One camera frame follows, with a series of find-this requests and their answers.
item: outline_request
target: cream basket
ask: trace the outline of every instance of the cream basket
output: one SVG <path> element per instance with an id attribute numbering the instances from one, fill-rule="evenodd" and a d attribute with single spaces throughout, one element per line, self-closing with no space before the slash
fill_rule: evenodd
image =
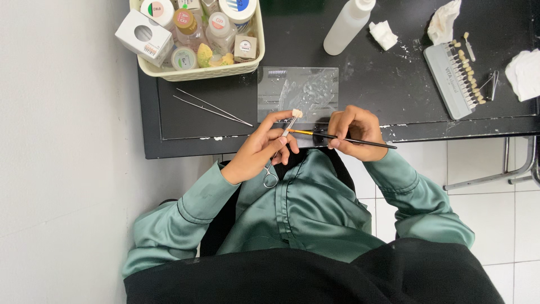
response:
<path id="1" fill-rule="evenodd" d="M 140 11 L 140 6 L 143 0 L 130 0 L 130 9 L 136 9 Z M 265 35 L 262 30 L 262 18 L 261 7 L 257 0 L 257 8 L 255 15 L 253 15 L 252 22 L 254 22 L 255 33 L 257 37 L 257 43 L 259 45 L 259 56 L 252 62 L 235 63 L 233 65 L 224 65 L 222 67 L 215 68 L 200 68 L 186 71 L 164 71 L 162 68 L 158 68 L 150 62 L 144 60 L 141 56 L 137 55 L 139 66 L 144 73 L 152 77 L 161 77 L 168 81 L 186 81 L 205 78 L 215 78 L 223 76 L 231 76 L 249 73 L 257 69 L 259 62 L 265 55 Z"/>

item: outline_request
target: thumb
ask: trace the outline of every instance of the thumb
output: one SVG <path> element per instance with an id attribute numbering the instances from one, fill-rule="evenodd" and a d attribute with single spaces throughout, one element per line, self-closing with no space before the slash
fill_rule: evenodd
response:
<path id="1" fill-rule="evenodd" d="M 284 136 L 281 136 L 271 142 L 266 148 L 264 148 L 261 152 L 258 154 L 261 155 L 261 157 L 264 157 L 265 159 L 269 160 L 274 154 L 279 151 L 281 148 L 283 148 L 287 144 L 287 138 Z"/>
<path id="2" fill-rule="evenodd" d="M 345 141 L 345 140 L 339 140 L 337 138 L 334 138 L 330 141 L 330 144 L 332 147 L 334 147 L 336 150 L 343 152 L 344 154 L 356 157 L 360 159 L 363 155 L 362 148 L 353 145 L 352 143 Z"/>

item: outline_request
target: white tile floor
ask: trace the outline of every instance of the white tile floor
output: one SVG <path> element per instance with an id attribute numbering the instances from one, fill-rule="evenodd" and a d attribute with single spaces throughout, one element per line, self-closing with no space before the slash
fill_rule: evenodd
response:
<path id="1" fill-rule="evenodd" d="M 420 174 L 441 186 L 502 172 L 502 138 L 395 145 Z M 526 148 L 526 138 L 511 138 L 509 170 L 524 164 Z M 233 156 L 223 155 L 223 159 Z M 354 180 L 356 195 L 372 213 L 373 235 L 385 242 L 394 240 L 397 208 L 386 203 L 360 161 L 341 153 L 340 156 Z M 504 301 L 539 303 L 540 188 L 532 181 L 510 185 L 503 180 L 451 190 L 448 194 L 454 211 L 476 233 L 471 251 L 484 265 Z"/>

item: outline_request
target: green satin shirt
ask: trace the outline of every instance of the green satin shirt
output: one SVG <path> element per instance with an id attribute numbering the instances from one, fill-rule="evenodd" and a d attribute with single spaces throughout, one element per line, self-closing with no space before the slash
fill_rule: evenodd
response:
<path id="1" fill-rule="evenodd" d="M 473 231 L 452 211 L 446 192 L 396 151 L 363 165 L 386 201 L 398 208 L 395 227 L 400 237 L 473 245 Z M 264 173 L 243 182 L 236 222 L 218 254 L 296 248 L 351 262 L 384 244 L 371 235 L 366 206 L 338 180 L 321 151 L 309 150 L 272 189 L 262 185 Z M 136 247 L 128 253 L 123 276 L 195 257 L 208 224 L 238 187 L 223 178 L 215 163 L 178 201 L 138 217 L 133 227 Z"/>

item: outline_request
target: white tissue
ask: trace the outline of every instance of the white tissue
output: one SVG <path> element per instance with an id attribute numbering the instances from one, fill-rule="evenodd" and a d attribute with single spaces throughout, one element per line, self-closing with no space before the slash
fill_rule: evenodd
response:
<path id="1" fill-rule="evenodd" d="M 461 0 L 453 0 L 435 12 L 428 27 L 428 36 L 433 45 L 452 41 L 454 20 L 460 15 L 460 6 Z"/>
<path id="2" fill-rule="evenodd" d="M 393 47 L 397 42 L 397 36 L 390 30 L 388 21 L 380 22 L 378 24 L 371 22 L 369 24 L 369 32 L 385 51 Z"/>
<path id="3" fill-rule="evenodd" d="M 507 65 L 504 73 L 519 101 L 540 96 L 540 51 L 522 51 Z"/>

